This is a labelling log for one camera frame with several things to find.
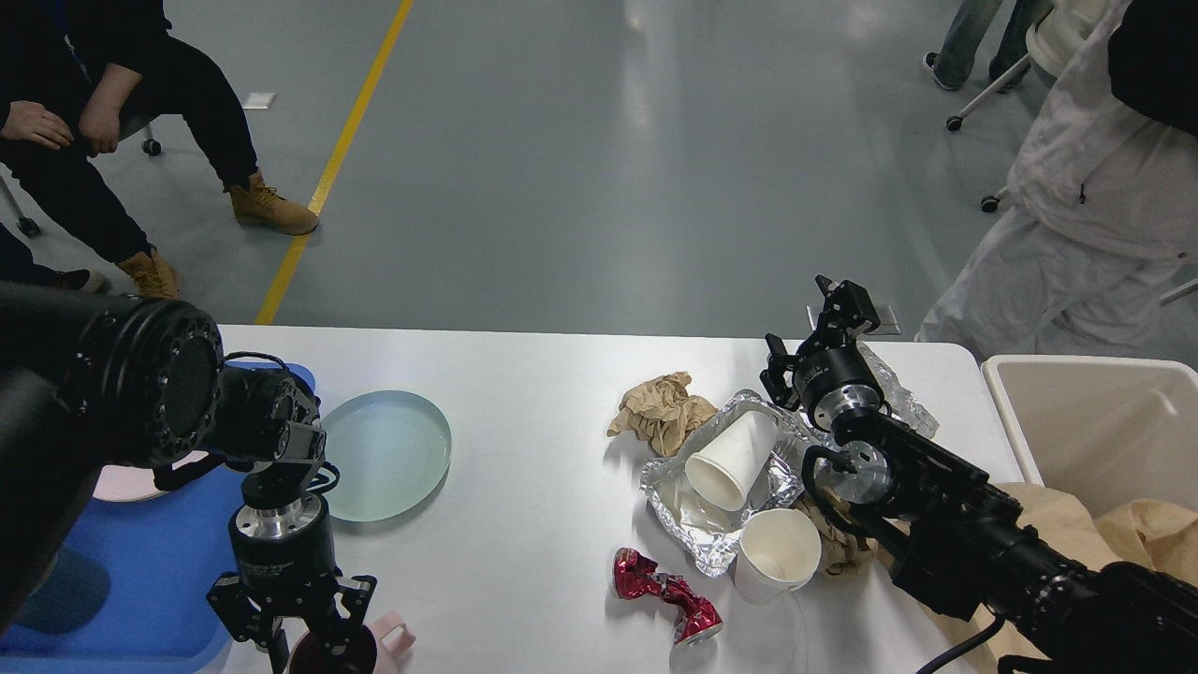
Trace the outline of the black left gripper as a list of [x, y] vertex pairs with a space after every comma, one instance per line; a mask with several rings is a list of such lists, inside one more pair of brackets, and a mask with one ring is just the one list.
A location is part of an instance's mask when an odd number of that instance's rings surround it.
[[317, 673], [373, 673], [375, 638], [365, 614], [376, 579], [346, 578], [335, 563], [325, 494], [244, 494], [228, 521], [236, 571], [214, 581], [207, 602], [235, 640], [253, 640], [285, 673], [284, 620], [317, 639]]

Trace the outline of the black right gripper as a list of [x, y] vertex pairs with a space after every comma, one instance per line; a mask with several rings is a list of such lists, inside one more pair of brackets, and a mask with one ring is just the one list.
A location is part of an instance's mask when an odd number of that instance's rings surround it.
[[813, 429], [831, 432], [836, 419], [848, 411], [887, 407], [881, 383], [855, 346], [857, 338], [877, 330], [882, 320], [861, 285], [833, 283], [822, 274], [813, 277], [813, 283], [824, 298], [813, 328], [813, 340], [822, 350], [800, 350], [793, 356], [782, 338], [767, 333], [767, 364], [760, 379], [779, 408], [801, 408]]

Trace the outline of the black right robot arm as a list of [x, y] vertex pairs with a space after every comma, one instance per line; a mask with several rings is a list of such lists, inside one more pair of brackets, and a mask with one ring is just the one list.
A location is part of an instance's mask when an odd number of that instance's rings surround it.
[[833, 526], [893, 555], [894, 585], [936, 613], [994, 620], [924, 666], [933, 673], [1012, 624], [1037, 656], [1003, 655], [1002, 673], [1193, 673], [1194, 585], [1140, 564], [1099, 571], [1061, 555], [988, 474], [890, 414], [857, 338], [881, 326], [869, 291], [816, 277], [823, 308], [795, 351], [767, 334], [760, 378], [833, 445], [807, 447], [806, 494]]

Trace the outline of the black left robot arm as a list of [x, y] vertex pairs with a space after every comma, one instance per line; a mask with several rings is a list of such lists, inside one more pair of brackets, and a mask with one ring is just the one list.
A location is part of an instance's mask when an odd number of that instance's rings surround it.
[[155, 473], [201, 449], [243, 473], [228, 521], [236, 570], [207, 602], [272, 670], [368, 673], [376, 579], [335, 563], [317, 397], [282, 359], [228, 366], [220, 330], [184, 300], [4, 283], [4, 627], [44, 585], [105, 466]]

